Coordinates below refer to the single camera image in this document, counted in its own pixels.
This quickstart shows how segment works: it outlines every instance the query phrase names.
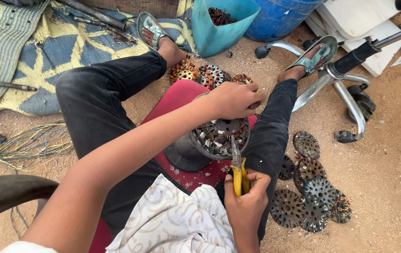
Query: green sandal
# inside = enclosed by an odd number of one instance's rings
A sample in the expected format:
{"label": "green sandal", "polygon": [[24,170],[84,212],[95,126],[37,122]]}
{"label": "green sandal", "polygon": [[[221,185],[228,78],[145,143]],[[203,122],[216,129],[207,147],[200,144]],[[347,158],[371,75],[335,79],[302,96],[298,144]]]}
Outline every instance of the green sandal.
{"label": "green sandal", "polygon": [[[159,42],[160,38],[163,36],[168,36],[168,33],[161,29],[153,20],[153,16],[148,12],[141,12],[138,16],[138,20],[136,22],[136,29],[138,31],[138,38],[145,43],[151,50],[158,51],[160,49]],[[154,34],[154,38],[152,39],[152,45],[149,45],[146,41],[146,38],[143,35],[143,28],[149,30]]]}
{"label": "green sandal", "polygon": [[[310,52],[317,44],[322,44],[322,43],[324,45],[315,53],[315,55],[313,55],[313,57],[311,59],[304,57],[304,55],[306,53]],[[338,40],[332,35],[324,36],[324,37],[320,38],[319,40],[317,40],[308,50],[306,50],[299,57],[299,59],[297,59],[297,61],[295,61],[285,71],[292,68],[293,66],[301,65],[301,66],[305,67],[306,75],[303,78],[306,78],[317,70],[314,67],[323,58],[327,57],[327,60],[325,60],[325,62],[322,64],[322,66],[329,63],[333,59],[333,56],[335,55],[336,50],[338,50]]]}

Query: cut plastic bucket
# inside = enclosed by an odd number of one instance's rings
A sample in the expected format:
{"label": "cut plastic bucket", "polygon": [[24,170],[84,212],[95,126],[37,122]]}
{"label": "cut plastic bucket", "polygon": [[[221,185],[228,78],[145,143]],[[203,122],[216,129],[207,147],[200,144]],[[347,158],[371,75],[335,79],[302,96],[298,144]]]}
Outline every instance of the cut plastic bucket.
{"label": "cut plastic bucket", "polygon": [[[226,9],[232,24],[215,26],[211,21],[210,7]],[[260,6],[252,0],[196,0],[192,13],[192,30],[198,54],[209,57],[224,52],[235,45],[260,12]]]}
{"label": "cut plastic bucket", "polygon": [[292,32],[324,0],[255,0],[262,11],[245,37],[254,41],[276,41]]}

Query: dark cloth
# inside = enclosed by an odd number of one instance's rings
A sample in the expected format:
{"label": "dark cloth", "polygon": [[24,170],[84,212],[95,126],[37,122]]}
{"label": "dark cloth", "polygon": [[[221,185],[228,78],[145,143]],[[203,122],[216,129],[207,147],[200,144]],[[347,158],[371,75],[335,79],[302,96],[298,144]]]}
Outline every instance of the dark cloth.
{"label": "dark cloth", "polygon": [[[75,68],[66,71],[58,79],[58,103],[79,158],[136,127],[127,117],[121,101],[162,77],[166,64],[158,53],[148,52]],[[251,131],[250,142],[243,154],[247,159],[246,167],[273,178],[267,189],[270,200],[287,145],[287,126],[296,94],[297,81],[294,79],[276,85]],[[180,190],[190,194],[154,158],[151,159],[114,186],[107,195],[101,217],[113,237],[124,228],[138,200],[161,173]],[[223,184],[219,186],[218,195],[223,199]],[[264,236],[268,213],[269,205],[260,222],[260,240]]]}

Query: patterned white fabric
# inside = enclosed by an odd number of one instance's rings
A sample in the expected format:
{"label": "patterned white fabric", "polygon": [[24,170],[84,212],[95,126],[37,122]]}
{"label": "patterned white fabric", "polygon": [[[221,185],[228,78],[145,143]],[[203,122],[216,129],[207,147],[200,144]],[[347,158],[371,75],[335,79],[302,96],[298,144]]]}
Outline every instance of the patterned white fabric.
{"label": "patterned white fabric", "polygon": [[236,252],[227,213],[209,185],[183,193],[160,174],[144,193],[108,253]]}

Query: pliers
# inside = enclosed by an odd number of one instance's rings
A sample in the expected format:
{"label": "pliers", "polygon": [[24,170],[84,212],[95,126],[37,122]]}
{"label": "pliers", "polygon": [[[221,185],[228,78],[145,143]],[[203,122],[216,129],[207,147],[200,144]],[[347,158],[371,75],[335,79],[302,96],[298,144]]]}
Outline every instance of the pliers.
{"label": "pliers", "polygon": [[237,197],[241,196],[241,183],[244,187],[244,193],[250,191],[250,181],[247,179],[247,173],[244,169],[246,158],[241,158],[241,152],[236,146],[235,137],[231,136],[231,169],[233,170],[233,189]]}

